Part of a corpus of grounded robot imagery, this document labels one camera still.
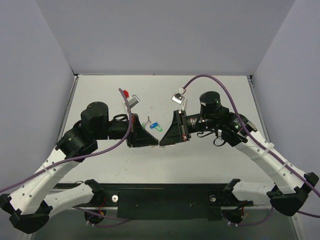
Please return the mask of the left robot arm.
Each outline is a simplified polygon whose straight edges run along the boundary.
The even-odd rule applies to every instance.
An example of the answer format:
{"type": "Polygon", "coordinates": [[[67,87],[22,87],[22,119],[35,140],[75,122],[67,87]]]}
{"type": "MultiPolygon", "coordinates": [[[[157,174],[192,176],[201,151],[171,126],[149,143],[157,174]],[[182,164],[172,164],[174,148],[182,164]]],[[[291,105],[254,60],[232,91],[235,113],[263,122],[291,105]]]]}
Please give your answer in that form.
{"type": "Polygon", "coordinates": [[[72,169],[98,149],[99,140],[126,142],[129,148],[158,145],[159,141],[146,131],[136,113],[109,119],[109,108],[103,102],[92,102],[80,114],[80,120],[57,142],[51,154],[28,179],[10,194],[0,196],[0,208],[7,212],[17,230],[32,234],[51,217],[71,207],[90,204],[100,207],[107,194],[94,179],[51,194],[56,184],[72,169]]]}

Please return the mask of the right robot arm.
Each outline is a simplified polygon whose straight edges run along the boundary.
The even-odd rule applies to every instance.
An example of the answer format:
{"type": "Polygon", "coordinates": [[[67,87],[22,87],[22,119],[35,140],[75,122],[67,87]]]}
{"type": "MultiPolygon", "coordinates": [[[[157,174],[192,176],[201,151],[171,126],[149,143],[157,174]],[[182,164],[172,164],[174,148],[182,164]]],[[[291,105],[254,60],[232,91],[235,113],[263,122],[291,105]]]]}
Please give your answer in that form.
{"type": "Polygon", "coordinates": [[[304,205],[319,177],[306,173],[275,151],[256,126],[243,115],[236,115],[222,106],[220,94],[208,91],[199,97],[200,112],[187,115],[184,110],[173,113],[171,125],[160,140],[161,147],[187,142],[196,133],[215,134],[216,139],[234,147],[256,163],[272,183],[233,179],[223,190],[224,201],[271,204],[278,212],[292,217],[304,205]]]}

